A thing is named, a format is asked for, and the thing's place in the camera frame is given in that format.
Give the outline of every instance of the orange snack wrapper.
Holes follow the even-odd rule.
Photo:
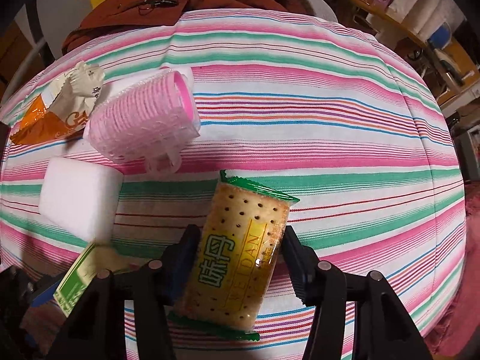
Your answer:
[[[11,141],[16,145],[35,145],[66,138],[83,129],[104,78],[101,67],[85,62],[54,78],[33,100]]]

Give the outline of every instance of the white sponge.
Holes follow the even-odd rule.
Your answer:
[[[108,243],[123,174],[108,166],[53,157],[40,192],[40,214],[87,242]]]

